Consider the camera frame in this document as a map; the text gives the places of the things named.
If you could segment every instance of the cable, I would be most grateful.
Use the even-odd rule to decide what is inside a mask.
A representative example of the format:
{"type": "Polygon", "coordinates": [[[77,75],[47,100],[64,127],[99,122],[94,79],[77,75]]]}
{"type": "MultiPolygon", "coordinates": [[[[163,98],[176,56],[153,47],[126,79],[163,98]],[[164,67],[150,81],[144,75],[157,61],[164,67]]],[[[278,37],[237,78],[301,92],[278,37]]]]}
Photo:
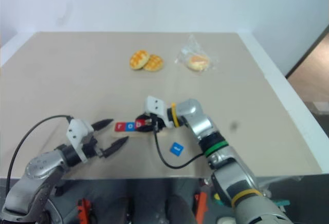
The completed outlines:
{"type": "Polygon", "coordinates": [[[8,168],[8,175],[7,175],[7,181],[6,181],[6,196],[8,195],[9,192],[9,188],[10,188],[10,176],[11,176],[11,171],[12,171],[12,167],[14,166],[14,161],[16,159],[17,153],[19,152],[22,144],[24,143],[25,139],[30,135],[30,133],[37,128],[40,124],[42,124],[43,122],[50,120],[50,119],[54,119],[54,118],[66,118],[68,122],[71,121],[71,119],[73,119],[72,116],[70,115],[54,115],[54,116],[50,116],[42,121],[39,121],[37,124],[35,124],[26,134],[25,136],[21,139],[20,143],[17,145],[15,152],[11,158],[10,161],[10,165],[8,168]]]}
{"type": "Polygon", "coordinates": [[[165,159],[163,158],[163,156],[161,154],[160,147],[159,147],[159,142],[158,142],[158,137],[156,135],[156,128],[155,128],[155,126],[153,127],[153,134],[154,134],[156,149],[158,150],[158,154],[159,154],[159,157],[160,157],[161,161],[164,163],[164,165],[166,165],[167,167],[169,167],[171,169],[182,169],[183,167],[186,167],[187,165],[189,165],[192,161],[194,161],[197,158],[199,158],[199,157],[201,157],[201,156],[204,155],[203,153],[198,154],[195,157],[193,157],[191,160],[189,160],[188,162],[184,163],[183,165],[180,165],[180,166],[172,166],[172,165],[168,164],[165,161],[165,159]]]}

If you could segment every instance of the white wall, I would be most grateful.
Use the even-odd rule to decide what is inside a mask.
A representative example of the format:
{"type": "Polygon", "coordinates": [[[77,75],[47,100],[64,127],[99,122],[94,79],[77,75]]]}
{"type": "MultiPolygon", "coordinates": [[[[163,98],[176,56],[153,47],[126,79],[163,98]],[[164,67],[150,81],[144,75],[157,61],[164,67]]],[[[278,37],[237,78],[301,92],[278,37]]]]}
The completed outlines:
{"type": "Polygon", "coordinates": [[[328,0],[1,0],[2,44],[31,31],[252,31],[283,73],[328,20],[328,0]]]}
{"type": "Polygon", "coordinates": [[[329,0],[258,0],[253,35],[286,75],[329,24],[329,0]]]}
{"type": "Polygon", "coordinates": [[[251,0],[2,0],[4,42],[17,31],[236,31],[251,0]]]}

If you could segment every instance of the waffle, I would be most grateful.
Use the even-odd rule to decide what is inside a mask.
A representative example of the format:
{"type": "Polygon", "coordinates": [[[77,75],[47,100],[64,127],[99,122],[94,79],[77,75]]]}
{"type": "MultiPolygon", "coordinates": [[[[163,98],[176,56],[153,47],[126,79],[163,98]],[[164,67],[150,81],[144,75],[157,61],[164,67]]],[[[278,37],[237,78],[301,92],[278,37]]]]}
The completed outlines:
{"type": "Polygon", "coordinates": [[[144,65],[144,70],[146,71],[158,71],[163,66],[163,60],[160,56],[155,54],[150,55],[149,61],[144,65]]]}
{"type": "Polygon", "coordinates": [[[132,69],[141,69],[149,60],[150,55],[145,50],[140,50],[134,53],[129,61],[129,65],[132,69]]]}

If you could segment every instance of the robotic arm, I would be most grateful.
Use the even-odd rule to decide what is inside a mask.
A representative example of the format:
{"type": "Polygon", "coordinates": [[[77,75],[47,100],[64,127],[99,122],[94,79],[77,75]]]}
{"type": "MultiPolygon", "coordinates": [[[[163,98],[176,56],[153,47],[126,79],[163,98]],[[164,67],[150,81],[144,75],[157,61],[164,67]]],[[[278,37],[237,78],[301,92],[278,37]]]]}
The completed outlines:
{"type": "Polygon", "coordinates": [[[66,136],[71,145],[62,144],[52,152],[41,154],[26,166],[22,178],[10,189],[0,217],[4,223],[39,222],[53,187],[69,170],[95,155],[108,157],[120,149],[128,137],[120,138],[106,150],[97,147],[93,134],[112,122],[102,120],[90,125],[79,119],[70,120],[66,136]]]}
{"type": "Polygon", "coordinates": [[[211,179],[221,200],[232,206],[238,224],[292,224],[288,217],[258,188],[255,176],[231,147],[201,105],[188,99],[166,108],[157,98],[148,97],[145,112],[162,119],[168,128],[187,126],[214,170],[211,179]]]}

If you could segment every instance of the table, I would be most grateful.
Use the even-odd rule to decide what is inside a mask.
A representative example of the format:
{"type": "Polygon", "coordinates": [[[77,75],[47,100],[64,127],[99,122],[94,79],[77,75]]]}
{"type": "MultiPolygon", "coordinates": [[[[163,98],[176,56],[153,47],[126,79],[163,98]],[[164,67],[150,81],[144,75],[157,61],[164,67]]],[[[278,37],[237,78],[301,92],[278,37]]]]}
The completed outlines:
{"type": "MultiPolygon", "coordinates": [[[[40,32],[33,35],[3,66],[1,76],[1,168],[6,171],[14,148],[39,120],[71,114],[95,122],[104,118],[134,120],[146,96],[171,102],[196,98],[221,133],[257,176],[321,173],[304,136],[283,107],[263,72],[236,33],[196,33],[216,69],[195,73],[175,58],[187,33],[40,32]],[[164,59],[159,72],[133,71],[129,58],[139,49],[164,59]]],[[[67,122],[53,120],[36,129],[22,146],[13,177],[29,159],[54,149],[65,138],[67,122]]],[[[102,147],[114,140],[111,129],[97,135],[102,147]]],[[[179,165],[200,153],[187,128],[159,136],[163,156],[179,165]],[[169,152],[173,142],[181,156],[169,152]]],[[[130,138],[120,152],[93,158],[66,175],[71,179],[207,177],[199,158],[181,170],[160,161],[153,137],[130,138]]]]}

